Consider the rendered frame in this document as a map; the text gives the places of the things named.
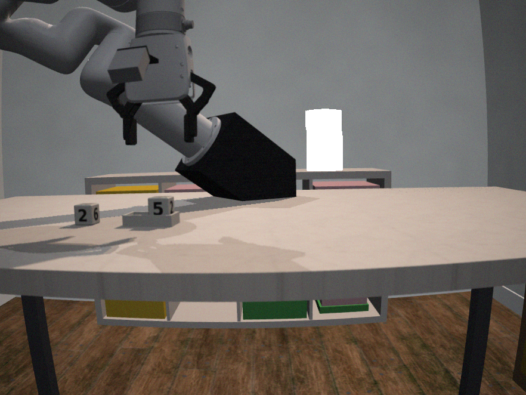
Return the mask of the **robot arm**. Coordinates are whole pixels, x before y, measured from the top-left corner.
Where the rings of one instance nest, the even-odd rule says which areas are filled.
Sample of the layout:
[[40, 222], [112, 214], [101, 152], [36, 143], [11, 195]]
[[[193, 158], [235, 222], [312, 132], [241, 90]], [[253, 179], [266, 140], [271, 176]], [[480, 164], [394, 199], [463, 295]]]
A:
[[[97, 0], [121, 13], [136, 10], [135, 29], [88, 7], [70, 10], [56, 25], [36, 18], [10, 19], [23, 2], [57, 1], [0, 0], [0, 50], [23, 55], [68, 75], [79, 67], [94, 45], [99, 45], [82, 69], [80, 84], [86, 94], [109, 106], [112, 104], [106, 96], [108, 91], [119, 83], [142, 81], [148, 65], [159, 63], [146, 45], [130, 47], [138, 33], [175, 30], [186, 35], [187, 30], [194, 28], [194, 21], [185, 19], [185, 0]], [[186, 143], [185, 114], [181, 103], [141, 105], [134, 119], [179, 151], [183, 164], [191, 166], [213, 145], [221, 120], [198, 114], [197, 137], [193, 143]]]

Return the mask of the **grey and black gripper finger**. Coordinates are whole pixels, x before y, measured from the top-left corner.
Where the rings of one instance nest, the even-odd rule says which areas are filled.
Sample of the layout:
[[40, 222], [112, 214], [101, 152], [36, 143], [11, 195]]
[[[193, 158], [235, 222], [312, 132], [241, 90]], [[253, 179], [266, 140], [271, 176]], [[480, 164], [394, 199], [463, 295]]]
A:
[[203, 88], [202, 95], [195, 101], [188, 96], [180, 99], [180, 103], [186, 109], [187, 114], [184, 115], [184, 141], [186, 143], [193, 143], [194, 137], [197, 137], [197, 115], [208, 104], [209, 99], [214, 93], [216, 86], [190, 72], [191, 82]]
[[125, 91], [125, 83], [119, 83], [107, 92], [106, 96], [112, 108], [123, 118], [123, 139], [126, 145], [137, 144], [137, 120], [134, 115], [142, 103], [130, 103], [125, 106], [120, 102], [119, 95]]

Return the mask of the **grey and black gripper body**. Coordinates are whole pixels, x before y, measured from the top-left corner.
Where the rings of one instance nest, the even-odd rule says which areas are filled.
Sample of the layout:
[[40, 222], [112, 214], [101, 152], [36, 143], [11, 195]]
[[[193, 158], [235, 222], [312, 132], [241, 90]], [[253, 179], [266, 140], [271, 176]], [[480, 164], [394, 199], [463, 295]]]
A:
[[190, 71], [194, 73], [194, 62], [190, 38], [175, 30], [148, 30], [138, 33], [130, 47], [145, 45], [159, 63], [148, 65], [142, 81], [125, 83], [126, 100], [142, 106], [180, 103], [179, 100], [188, 95], [193, 100], [195, 83], [191, 82]]

